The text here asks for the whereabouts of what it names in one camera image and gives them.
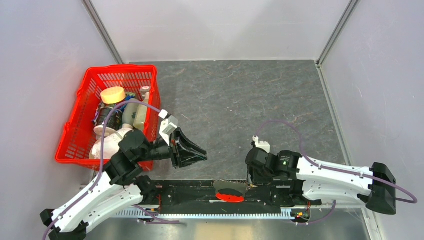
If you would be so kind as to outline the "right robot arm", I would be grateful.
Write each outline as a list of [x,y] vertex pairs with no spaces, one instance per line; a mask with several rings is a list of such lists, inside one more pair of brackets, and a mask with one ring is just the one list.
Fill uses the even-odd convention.
[[396,183],[389,168],[379,162],[371,167],[347,166],[306,159],[298,152],[282,150],[278,154],[253,147],[245,163],[251,182],[270,184],[277,180],[291,183],[289,200],[300,205],[337,201],[339,204],[364,203],[373,212],[395,215],[396,189],[384,183]]

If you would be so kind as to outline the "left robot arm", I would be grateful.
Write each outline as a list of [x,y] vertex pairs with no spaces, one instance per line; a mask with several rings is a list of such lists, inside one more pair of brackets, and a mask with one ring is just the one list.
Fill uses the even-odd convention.
[[42,239],[84,240],[116,213],[142,202],[152,204],[157,187],[142,175],[140,162],[170,159],[175,168],[184,168],[208,159],[207,151],[190,141],[179,127],[157,142],[133,129],[118,146],[118,151],[83,190],[63,206],[41,212],[47,227]]

